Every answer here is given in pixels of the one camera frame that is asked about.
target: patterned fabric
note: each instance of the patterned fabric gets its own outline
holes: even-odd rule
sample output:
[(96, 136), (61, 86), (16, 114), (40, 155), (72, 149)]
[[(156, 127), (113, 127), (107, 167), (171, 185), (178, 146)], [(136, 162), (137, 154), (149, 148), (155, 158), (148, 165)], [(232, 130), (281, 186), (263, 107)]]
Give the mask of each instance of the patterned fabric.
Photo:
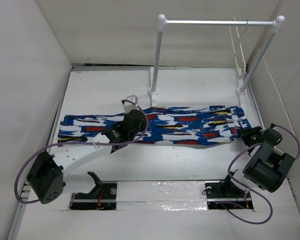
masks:
[[(239, 137), (239, 129), (251, 128), (243, 109), (237, 106), (151, 107), (144, 112), (149, 128), (136, 142), (139, 144), (208, 146), (231, 142)], [(124, 113), (66, 115), (60, 123), (58, 141), (89, 141), (123, 118)]]

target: white wall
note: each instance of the white wall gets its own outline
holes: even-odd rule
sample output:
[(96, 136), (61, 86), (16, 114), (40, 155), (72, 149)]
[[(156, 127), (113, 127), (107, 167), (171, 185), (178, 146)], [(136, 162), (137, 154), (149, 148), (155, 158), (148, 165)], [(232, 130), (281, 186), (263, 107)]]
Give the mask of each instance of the white wall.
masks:
[(45, 145), (70, 71), (36, 2), (0, 0), (0, 240), (16, 211), (16, 174)]
[[(293, 130), (300, 141), (300, 0), (285, 1), (279, 11), (285, 22), (273, 39), (251, 82), (265, 125)], [(295, 156), (296, 143), (283, 135), (279, 148)], [(300, 159), (289, 172), (300, 211)]]
[[(72, 63), (153, 65), (158, 15), (170, 20), (267, 21), (278, 0), (36, 0)], [(242, 42), (248, 58), (262, 28)], [(228, 27), (169, 26), (161, 65), (233, 67)]]

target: clear plastic tape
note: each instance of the clear plastic tape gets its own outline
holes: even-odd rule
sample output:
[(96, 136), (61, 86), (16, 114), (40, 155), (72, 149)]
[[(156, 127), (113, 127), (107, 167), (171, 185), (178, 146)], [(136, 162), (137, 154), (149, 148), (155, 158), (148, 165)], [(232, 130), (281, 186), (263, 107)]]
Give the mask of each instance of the clear plastic tape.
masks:
[(118, 182), (116, 209), (126, 211), (207, 210), (203, 181)]

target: floor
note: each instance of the floor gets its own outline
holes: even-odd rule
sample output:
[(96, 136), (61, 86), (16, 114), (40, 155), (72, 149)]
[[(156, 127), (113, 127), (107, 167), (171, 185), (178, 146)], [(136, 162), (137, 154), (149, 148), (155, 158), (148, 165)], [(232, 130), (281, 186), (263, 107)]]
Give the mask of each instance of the floor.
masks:
[[(123, 112), (121, 99), (138, 96), (142, 108), (151, 106), (148, 89), (150, 69), (73, 71), (55, 122), (64, 115), (117, 114)], [(238, 105), (237, 79), (232, 68), (161, 68), (158, 74), (158, 106)], [(240, 99), (250, 124), (261, 125), (253, 94)], [(52, 135), (51, 141), (57, 141)], [(241, 140), (209, 148), (184, 146), (129, 145), (114, 154), (92, 161), (75, 174), (94, 171), (102, 181), (200, 181), (219, 180), (227, 175), (231, 160), (245, 145)], [(52, 153), (64, 151), (53, 148)], [(234, 169), (243, 169), (243, 156)], [(140, 190), (142, 196), (146, 188)], [(300, 239), (300, 215), (287, 181), (270, 199), (274, 215), (265, 225), (250, 225), (224, 210), (116, 210), (72, 211), (70, 196), (54, 202), (28, 205), (14, 239)], [(236, 210), (252, 221), (267, 218), (267, 204), (252, 195), (254, 211)]]

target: vertical pole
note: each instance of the vertical pole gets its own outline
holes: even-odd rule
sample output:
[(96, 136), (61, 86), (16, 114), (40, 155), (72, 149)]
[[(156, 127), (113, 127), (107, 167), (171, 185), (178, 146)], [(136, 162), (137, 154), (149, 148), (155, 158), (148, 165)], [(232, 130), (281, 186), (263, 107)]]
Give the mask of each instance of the vertical pole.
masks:
[(242, 86), (239, 87), (239, 88), (235, 91), (235, 93), (236, 93), (237, 95), (238, 95), (238, 94), (242, 94), (242, 95), (246, 94), (246, 92), (247, 92), (247, 91), (246, 91), (246, 87), (248, 86), (248, 84), (249, 84), (249, 82), (250, 82), (252, 76), (254, 75), (254, 73), (255, 73), (257, 67), (259, 66), (259, 63), (260, 63), (261, 59), (264, 57), (265, 52), (266, 52), (266, 50), (268, 49), (268, 47), (269, 47), (269, 45), (270, 45), (272, 39), (274, 38), (276, 32), (279, 30), (281, 24), (282, 24), (284, 21), (285, 21), (285, 17), (284, 17), (284, 16), (278, 16), (278, 17), (276, 17), (276, 19), (275, 19), (275, 24), (273, 25), (273, 27), (272, 27), (272, 29), (271, 29), (271, 32), (270, 32), (270, 34), (268, 35), (268, 37), (267, 37), (267, 39), (266, 39), (264, 45), (262, 46), (262, 48), (261, 48), (261, 50), (260, 50), (260, 52), (259, 52), (259, 54), (258, 54), (258, 56), (257, 56), (257, 58), (256, 58), (256, 60), (255, 60), (255, 62), (254, 62), (254, 64), (252, 65), (251, 69), (249, 70), (249, 73), (248, 73), (248, 75), (246, 76), (246, 78), (245, 78), (245, 80), (244, 80)]
[(158, 79), (158, 70), (159, 70), (159, 59), (160, 59), (160, 50), (161, 50), (161, 41), (162, 41), (162, 34), (167, 24), (166, 16), (160, 14), (158, 16), (158, 33), (156, 37), (156, 47), (155, 47), (155, 59), (154, 59), (154, 67), (153, 67), (153, 79), (152, 79), (152, 86), (149, 89), (149, 95), (157, 95), (157, 79)]

